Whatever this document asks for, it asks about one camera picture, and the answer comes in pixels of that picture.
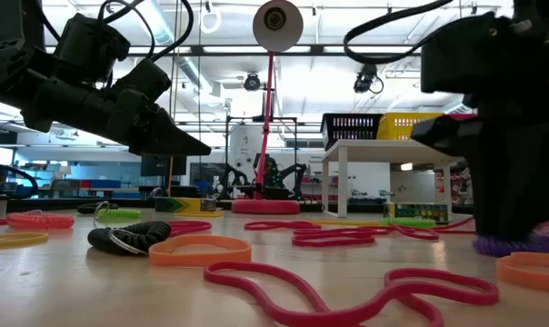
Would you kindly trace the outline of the black computer monitor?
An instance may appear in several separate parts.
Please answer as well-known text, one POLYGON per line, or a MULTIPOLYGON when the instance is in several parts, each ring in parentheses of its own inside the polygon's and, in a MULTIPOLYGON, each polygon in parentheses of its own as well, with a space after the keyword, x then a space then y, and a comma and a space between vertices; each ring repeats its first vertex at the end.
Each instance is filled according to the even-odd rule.
POLYGON ((143 156, 141 158, 140 174, 143 177, 172 176, 186 174, 187 158, 184 156, 158 157, 143 156))

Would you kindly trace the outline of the red desk lamp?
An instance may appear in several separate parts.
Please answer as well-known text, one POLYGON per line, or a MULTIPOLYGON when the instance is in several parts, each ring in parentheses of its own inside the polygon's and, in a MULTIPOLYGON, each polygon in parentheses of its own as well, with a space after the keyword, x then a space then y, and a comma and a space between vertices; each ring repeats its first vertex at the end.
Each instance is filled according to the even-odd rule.
POLYGON ((274 81, 275 55, 296 45, 304 28, 303 17, 299 9, 288 0, 269 0, 259 7, 253 20, 253 33, 256 42, 268 54, 266 83, 265 120, 263 141, 253 186, 253 197, 233 201, 233 213, 248 214, 297 214, 300 204, 291 200, 265 199, 265 163, 270 119, 272 114, 272 86, 274 81))

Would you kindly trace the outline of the white perforated shelf riser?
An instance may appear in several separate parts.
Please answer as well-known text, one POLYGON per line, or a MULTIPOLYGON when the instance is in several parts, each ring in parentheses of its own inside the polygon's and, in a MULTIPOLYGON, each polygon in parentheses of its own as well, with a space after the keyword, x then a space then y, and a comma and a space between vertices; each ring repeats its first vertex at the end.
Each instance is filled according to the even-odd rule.
POLYGON ((341 139, 327 150, 322 157, 323 181, 322 203, 324 213, 338 217, 347 217, 348 164, 353 163, 401 163, 433 164, 444 173, 444 204, 448 217, 453 217, 452 188, 450 167, 460 160, 437 152, 413 140, 345 140, 341 139), (328 188, 330 183, 329 163, 338 162, 338 200, 337 212, 329 211, 328 188))

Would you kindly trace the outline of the black coil keychain with ring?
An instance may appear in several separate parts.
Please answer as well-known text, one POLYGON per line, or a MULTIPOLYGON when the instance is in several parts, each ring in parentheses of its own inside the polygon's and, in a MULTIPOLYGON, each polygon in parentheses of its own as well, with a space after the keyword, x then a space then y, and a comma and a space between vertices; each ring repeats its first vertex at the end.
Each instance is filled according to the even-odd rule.
POLYGON ((148 254, 149 248, 165 241, 171 233, 166 222, 147 222, 120 228, 95 228, 87 241, 96 250, 114 255, 148 254))

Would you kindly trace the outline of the yellow plastic basket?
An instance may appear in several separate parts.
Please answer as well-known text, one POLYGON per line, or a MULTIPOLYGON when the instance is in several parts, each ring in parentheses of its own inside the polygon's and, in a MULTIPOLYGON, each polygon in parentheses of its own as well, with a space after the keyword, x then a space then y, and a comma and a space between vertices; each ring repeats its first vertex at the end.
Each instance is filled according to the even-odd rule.
POLYGON ((442 113, 386 113, 380 119, 376 138, 379 140, 407 141, 413 126, 442 113))

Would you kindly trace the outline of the yellow green crayon box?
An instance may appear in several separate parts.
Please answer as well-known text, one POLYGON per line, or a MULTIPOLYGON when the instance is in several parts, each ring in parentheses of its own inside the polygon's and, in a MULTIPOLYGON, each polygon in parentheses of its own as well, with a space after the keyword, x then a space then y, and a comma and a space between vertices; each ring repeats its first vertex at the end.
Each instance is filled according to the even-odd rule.
POLYGON ((188 197, 157 197, 155 210, 163 213, 214 212, 216 199, 188 197))
POLYGON ((448 206, 437 203, 385 203, 384 218, 422 218, 449 223, 448 206))

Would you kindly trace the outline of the purple coil keychain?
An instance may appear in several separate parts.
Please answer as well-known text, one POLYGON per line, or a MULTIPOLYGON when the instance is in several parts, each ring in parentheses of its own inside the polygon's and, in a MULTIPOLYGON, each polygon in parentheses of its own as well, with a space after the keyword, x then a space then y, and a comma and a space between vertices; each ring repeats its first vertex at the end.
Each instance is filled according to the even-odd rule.
POLYGON ((473 247, 479 254, 492 257, 505 257, 511 253, 549 253, 549 235, 536 234, 522 242, 498 240, 493 237, 476 235, 473 247))

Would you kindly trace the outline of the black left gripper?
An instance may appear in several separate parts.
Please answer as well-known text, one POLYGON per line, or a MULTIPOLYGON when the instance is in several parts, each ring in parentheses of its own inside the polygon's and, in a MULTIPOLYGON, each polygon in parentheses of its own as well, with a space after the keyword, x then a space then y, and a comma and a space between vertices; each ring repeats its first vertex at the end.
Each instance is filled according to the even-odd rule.
POLYGON ((105 89, 105 138, 134 154, 209 155, 211 148, 180 130, 168 112, 135 89, 105 89))

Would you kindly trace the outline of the black aluminium table frame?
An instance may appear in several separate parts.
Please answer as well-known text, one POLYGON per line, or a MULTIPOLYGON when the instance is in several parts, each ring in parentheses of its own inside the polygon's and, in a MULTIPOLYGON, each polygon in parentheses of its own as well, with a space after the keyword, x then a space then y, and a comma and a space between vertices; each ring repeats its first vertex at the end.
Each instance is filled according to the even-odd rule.
MULTIPOLYGON (((41 210, 45 212, 70 211, 75 210, 79 205, 85 203, 102 202, 97 198, 44 198, 44 199, 12 199, 7 201, 6 211, 27 212, 32 210, 41 210)), ((154 209, 154 200, 143 199, 108 199, 108 202, 115 203, 122 208, 130 209, 154 209)), ((320 213, 324 217, 335 217, 337 215, 338 204, 309 202, 300 203, 300 213, 320 213)), ((357 214, 371 215, 377 214, 383 216, 384 206, 380 204, 348 204, 347 216, 355 218, 357 214)), ((470 206, 454 206, 453 212, 449 214, 449 222, 460 221, 472 217, 472 208, 470 206)))

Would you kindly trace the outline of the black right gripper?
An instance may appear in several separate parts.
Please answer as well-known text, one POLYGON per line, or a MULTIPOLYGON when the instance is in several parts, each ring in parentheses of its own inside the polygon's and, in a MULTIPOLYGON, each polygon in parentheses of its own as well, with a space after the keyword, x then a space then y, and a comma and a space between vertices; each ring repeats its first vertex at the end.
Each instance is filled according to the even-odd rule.
POLYGON ((449 155, 549 133, 549 19, 492 13, 444 26, 422 48, 421 88, 462 94, 476 116, 415 124, 413 140, 449 155))

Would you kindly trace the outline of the coral red coil keychain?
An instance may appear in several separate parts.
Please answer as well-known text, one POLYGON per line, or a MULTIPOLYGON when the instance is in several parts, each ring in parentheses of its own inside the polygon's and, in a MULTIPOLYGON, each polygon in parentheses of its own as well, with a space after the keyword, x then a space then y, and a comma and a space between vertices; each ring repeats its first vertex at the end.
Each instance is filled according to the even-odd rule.
POLYGON ((70 229, 75 224, 75 218, 71 215, 40 211, 9 213, 6 221, 16 229, 37 230, 64 230, 70 229))

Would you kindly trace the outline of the orange rubber band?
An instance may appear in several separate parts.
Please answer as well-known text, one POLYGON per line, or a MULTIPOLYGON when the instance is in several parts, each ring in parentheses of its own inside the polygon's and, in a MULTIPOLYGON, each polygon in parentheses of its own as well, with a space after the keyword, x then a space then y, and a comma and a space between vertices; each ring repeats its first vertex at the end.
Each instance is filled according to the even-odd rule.
POLYGON ((534 272, 525 266, 549 268, 549 253, 515 252, 496 260, 496 276, 502 282, 549 292, 549 272, 534 272))
POLYGON ((248 263, 251 244, 233 237, 212 234, 185 234, 156 243, 149 248, 150 263, 159 266, 205 267, 219 262, 248 263), (189 245, 203 245, 201 252, 178 251, 189 245))

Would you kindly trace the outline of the black metal stand frame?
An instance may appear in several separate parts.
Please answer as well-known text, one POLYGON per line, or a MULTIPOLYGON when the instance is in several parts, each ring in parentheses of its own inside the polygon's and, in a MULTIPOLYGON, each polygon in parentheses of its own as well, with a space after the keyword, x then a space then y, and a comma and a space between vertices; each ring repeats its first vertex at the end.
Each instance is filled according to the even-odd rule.
MULTIPOLYGON (((230 198, 236 196, 252 198, 251 192, 256 179, 256 170, 261 153, 263 141, 263 124, 265 118, 262 115, 242 117, 228 116, 225 123, 225 165, 230 164, 235 169, 246 174, 250 186, 235 187, 230 198)), ((283 147, 270 147, 267 143, 266 154, 275 159, 278 168, 284 169, 298 162, 297 138, 293 134, 287 140, 282 135, 279 140, 283 147)), ((287 176, 284 179, 287 189, 294 188, 294 177, 287 176)))

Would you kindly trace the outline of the black plastic basket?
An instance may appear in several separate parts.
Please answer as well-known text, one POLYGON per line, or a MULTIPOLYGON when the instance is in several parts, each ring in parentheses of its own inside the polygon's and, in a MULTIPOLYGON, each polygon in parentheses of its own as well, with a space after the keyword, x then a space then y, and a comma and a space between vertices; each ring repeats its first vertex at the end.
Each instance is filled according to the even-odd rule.
POLYGON ((321 134, 325 150, 338 140, 374 140, 382 114, 323 114, 321 134))

